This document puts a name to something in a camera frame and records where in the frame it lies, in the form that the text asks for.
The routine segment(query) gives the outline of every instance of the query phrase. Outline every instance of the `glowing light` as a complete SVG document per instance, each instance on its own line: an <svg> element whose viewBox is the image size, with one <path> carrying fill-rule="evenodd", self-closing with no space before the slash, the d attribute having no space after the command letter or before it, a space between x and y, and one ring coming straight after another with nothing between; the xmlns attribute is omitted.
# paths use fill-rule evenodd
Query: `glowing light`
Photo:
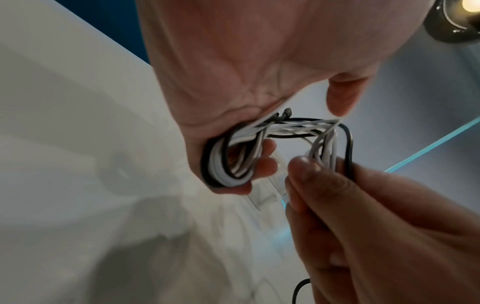
<svg viewBox="0 0 480 304"><path fill-rule="evenodd" d="M461 6L470 13L480 12L480 0L463 0Z"/></svg>

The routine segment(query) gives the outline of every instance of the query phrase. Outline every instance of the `blue wall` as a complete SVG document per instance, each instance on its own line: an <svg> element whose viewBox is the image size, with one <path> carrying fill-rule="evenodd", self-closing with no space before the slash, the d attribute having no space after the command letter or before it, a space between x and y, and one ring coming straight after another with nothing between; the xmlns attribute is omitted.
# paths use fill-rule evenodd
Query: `blue wall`
<svg viewBox="0 0 480 304"><path fill-rule="evenodd" d="M56 1L130 52L149 62L140 32L135 0Z"/></svg>

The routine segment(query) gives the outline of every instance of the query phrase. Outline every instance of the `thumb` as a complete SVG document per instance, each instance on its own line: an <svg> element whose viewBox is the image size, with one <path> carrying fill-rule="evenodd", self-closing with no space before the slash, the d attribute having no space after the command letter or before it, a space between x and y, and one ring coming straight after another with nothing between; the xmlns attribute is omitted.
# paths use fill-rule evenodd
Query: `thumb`
<svg viewBox="0 0 480 304"><path fill-rule="evenodd" d="M346 250L391 239L406 225L355 183L311 158L293 159L288 165L288 177Z"/></svg>

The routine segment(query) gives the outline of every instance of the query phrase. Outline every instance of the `white surface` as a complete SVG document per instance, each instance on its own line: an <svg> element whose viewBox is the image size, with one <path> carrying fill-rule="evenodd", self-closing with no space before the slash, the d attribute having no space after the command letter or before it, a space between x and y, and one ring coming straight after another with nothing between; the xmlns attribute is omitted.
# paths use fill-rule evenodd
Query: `white surface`
<svg viewBox="0 0 480 304"><path fill-rule="evenodd" d="M190 173L149 65L53 1L0 2L0 303L249 302L284 261L287 302L283 207L249 208Z"/></svg>

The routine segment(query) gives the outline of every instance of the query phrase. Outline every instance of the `palm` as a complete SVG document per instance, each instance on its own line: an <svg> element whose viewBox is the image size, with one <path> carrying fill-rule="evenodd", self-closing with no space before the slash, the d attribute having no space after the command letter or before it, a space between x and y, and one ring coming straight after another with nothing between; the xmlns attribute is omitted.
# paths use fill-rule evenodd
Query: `palm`
<svg viewBox="0 0 480 304"><path fill-rule="evenodd" d="M310 83L331 79L328 106L346 114L376 63L418 27L425 3L419 10L417 0L367 0L361 7L354 0L138 0L138 11L151 64L198 175L207 139ZM391 32L385 24L405 18L378 11L408 5L409 23L385 36Z"/></svg>

